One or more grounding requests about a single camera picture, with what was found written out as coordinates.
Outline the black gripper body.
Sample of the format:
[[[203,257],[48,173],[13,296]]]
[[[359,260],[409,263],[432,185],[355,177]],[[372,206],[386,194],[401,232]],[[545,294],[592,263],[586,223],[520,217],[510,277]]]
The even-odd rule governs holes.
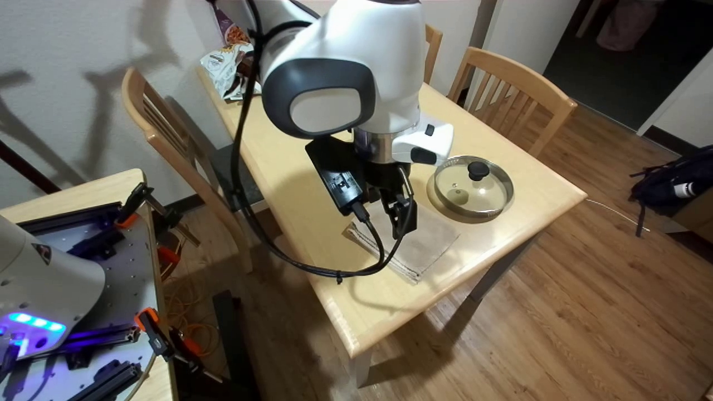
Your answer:
[[[411,166],[403,162],[389,162],[389,165],[367,162],[364,166],[367,198],[370,200],[382,198],[392,203],[399,195],[405,195],[409,173],[411,173]]]

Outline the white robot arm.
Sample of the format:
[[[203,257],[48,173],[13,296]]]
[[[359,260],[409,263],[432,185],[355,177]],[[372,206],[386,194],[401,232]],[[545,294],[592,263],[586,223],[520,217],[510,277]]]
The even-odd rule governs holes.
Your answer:
[[[305,150],[343,214],[376,198],[392,234],[418,227],[411,166],[441,165],[455,126],[421,110],[421,0],[237,0],[253,38],[249,70],[271,123]]]

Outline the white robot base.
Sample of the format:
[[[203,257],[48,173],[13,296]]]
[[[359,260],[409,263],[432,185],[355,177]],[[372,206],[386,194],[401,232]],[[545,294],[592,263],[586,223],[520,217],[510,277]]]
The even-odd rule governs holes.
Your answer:
[[[106,269],[0,216],[0,331],[19,359],[49,354],[93,309]]]

